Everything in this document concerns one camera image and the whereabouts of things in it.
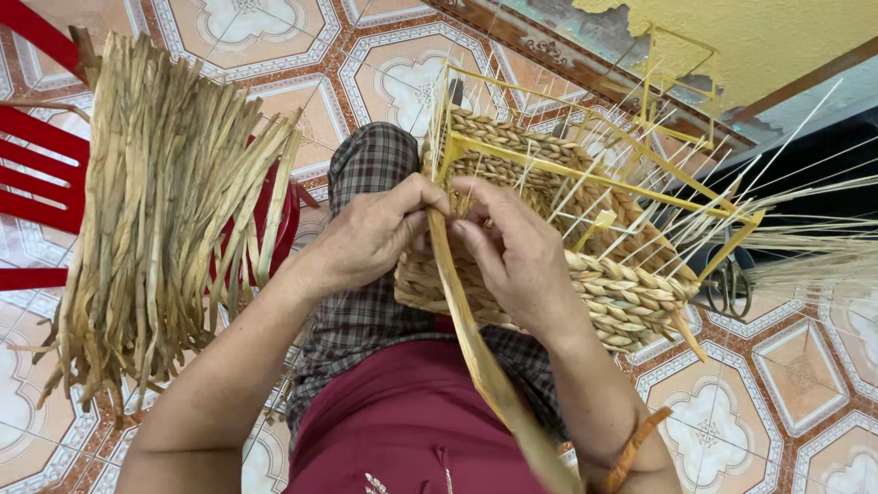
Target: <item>tiled floor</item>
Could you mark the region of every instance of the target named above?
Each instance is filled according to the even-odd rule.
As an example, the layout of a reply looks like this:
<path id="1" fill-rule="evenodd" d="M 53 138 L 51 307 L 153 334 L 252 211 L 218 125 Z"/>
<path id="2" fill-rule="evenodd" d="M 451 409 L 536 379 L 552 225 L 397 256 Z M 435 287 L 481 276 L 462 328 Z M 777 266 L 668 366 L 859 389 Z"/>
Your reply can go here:
<path id="1" fill-rule="evenodd" d="M 224 75 L 262 98 L 266 115 L 304 106 L 299 126 L 306 140 L 293 175 L 321 200 L 329 159 L 353 129 L 382 120 L 423 135 L 424 90 L 444 58 L 556 97 L 601 105 L 580 87 L 418 0 L 29 4 L 62 31 L 71 23 L 88 26 L 98 49 L 114 30 L 146 33 L 175 57 L 202 58 L 206 74 Z M 5 28 L 0 49 L 0 97 L 90 109 L 91 95 L 81 84 Z M 519 91 L 498 95 L 474 80 L 464 85 L 464 106 L 481 113 L 494 114 L 503 105 L 553 109 Z M 32 114 L 88 136 L 88 126 L 76 116 Z M 537 119 L 533 125 L 550 132 L 555 123 Z M 676 150 L 664 144 L 668 154 Z M 328 218 L 325 206 L 303 211 L 293 250 L 317 236 Z M 0 267 L 65 266 L 75 239 L 0 216 Z M 0 293 L 3 343 L 39 345 L 47 332 L 41 321 L 53 315 L 60 294 Z M 660 433 L 684 490 L 878 492 L 878 294 L 873 297 L 848 304 L 851 299 L 830 291 L 822 300 L 806 300 L 803 292 L 762 296 L 742 323 L 690 308 L 708 363 L 664 339 L 618 357 L 651 408 L 674 409 Z M 267 408 L 283 410 L 278 397 L 295 356 L 290 353 Z M 30 353 L 0 345 L 0 493 L 47 486 L 54 492 L 112 492 L 127 445 L 156 395 L 148 393 L 145 410 L 134 413 L 137 395 L 129 382 L 121 430 L 113 428 L 112 401 L 104 395 L 89 412 L 60 394 L 35 410 L 52 365 L 52 355 L 34 365 Z M 285 487 L 289 433 L 276 412 L 269 415 L 256 422 L 245 448 L 246 492 Z"/>

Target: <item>yellow wall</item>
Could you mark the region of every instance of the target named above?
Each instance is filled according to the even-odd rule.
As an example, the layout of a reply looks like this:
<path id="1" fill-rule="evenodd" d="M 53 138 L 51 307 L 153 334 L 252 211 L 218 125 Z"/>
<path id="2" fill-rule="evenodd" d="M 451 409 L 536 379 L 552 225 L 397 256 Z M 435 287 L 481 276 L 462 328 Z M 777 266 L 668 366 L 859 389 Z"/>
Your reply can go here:
<path id="1" fill-rule="evenodd" d="M 633 36 L 653 22 L 717 48 L 721 111 L 749 105 L 878 35 L 878 0 L 572 1 L 592 13 L 627 4 Z M 660 47 L 672 54 L 660 67 L 680 76 L 697 57 L 679 45 Z"/>

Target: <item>forearm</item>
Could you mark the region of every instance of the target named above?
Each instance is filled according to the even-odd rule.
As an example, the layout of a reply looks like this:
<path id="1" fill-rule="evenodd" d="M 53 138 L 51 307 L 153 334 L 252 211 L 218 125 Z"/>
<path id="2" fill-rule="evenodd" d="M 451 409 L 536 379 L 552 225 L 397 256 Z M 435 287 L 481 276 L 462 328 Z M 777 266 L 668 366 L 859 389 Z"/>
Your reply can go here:
<path id="1" fill-rule="evenodd" d="M 560 327 L 545 332 L 552 336 L 544 338 L 543 344 L 580 474 L 590 491 L 600 492 L 602 480 L 649 411 L 603 348 L 591 323 L 583 320 L 587 315 L 558 322 Z M 638 486 L 652 492 L 680 491 L 673 461 L 657 432 L 638 450 L 621 492 Z"/>
<path id="2" fill-rule="evenodd" d="M 292 259 L 281 270 L 294 269 Z M 316 304 L 276 276 L 162 394 L 132 444 L 150 453 L 240 449 Z"/>

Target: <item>bundle of dried strips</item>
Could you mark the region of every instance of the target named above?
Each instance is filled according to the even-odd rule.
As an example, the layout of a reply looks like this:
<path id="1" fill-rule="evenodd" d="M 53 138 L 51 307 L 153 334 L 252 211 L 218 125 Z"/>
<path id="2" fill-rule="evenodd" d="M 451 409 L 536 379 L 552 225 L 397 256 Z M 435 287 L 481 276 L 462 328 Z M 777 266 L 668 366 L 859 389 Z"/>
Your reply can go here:
<path id="1" fill-rule="evenodd" d="M 200 61 L 173 63 L 146 37 L 111 33 L 95 88 L 86 207 L 67 285 L 43 351 L 60 359 L 40 405 L 62 383 L 83 386 L 80 402 L 106 387 L 122 416 L 122 379 L 147 388 L 177 375 L 184 351 L 213 338 L 218 301 L 234 307 L 238 276 L 215 270 L 250 266 L 268 279 L 281 206 L 299 145 L 293 119 L 275 116 L 248 145 L 263 118 L 247 90 L 199 75 Z M 277 171 L 266 242 L 255 238 L 254 206 L 266 173 Z M 220 234 L 229 218 L 234 228 Z M 227 241 L 224 250 L 221 244 Z M 209 330 L 203 297 L 210 292 Z"/>

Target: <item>red plastic chair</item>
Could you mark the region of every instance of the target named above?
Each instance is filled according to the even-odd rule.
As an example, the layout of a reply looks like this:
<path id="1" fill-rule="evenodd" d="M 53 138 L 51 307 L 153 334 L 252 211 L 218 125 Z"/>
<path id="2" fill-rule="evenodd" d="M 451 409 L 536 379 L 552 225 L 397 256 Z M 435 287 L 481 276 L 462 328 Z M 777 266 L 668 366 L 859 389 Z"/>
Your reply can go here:
<path id="1" fill-rule="evenodd" d="M 0 24 L 7 25 L 12 31 L 29 40 L 35 47 L 58 62 L 64 69 L 69 70 L 84 81 L 78 68 L 79 53 L 76 45 L 19 0 L 0 0 Z M 39 145 L 79 163 L 78 166 L 71 166 L 8 140 L 0 140 L 1 158 L 60 178 L 68 183 L 68 186 L 56 185 L 12 168 L 0 166 L 0 185 L 8 185 L 53 200 L 66 208 L 59 209 L 0 189 L 0 213 L 11 214 L 24 220 L 78 235 L 85 208 L 85 171 L 89 162 L 89 142 L 9 106 L 0 106 L 0 132 Z M 263 239 L 265 215 L 268 212 L 271 189 L 276 174 L 277 163 L 270 169 L 259 200 L 256 202 L 254 217 L 260 243 Z M 293 239 L 296 236 L 296 229 L 299 226 L 299 199 L 302 199 L 308 206 L 318 206 L 301 184 L 290 185 L 287 192 L 282 219 L 278 226 L 270 274 L 274 274 L 289 255 Z M 230 219 L 227 229 L 231 228 L 231 224 L 233 223 Z M 63 287 L 66 280 L 67 269 L 65 268 L 7 268 L 0 270 L 0 291 Z"/>

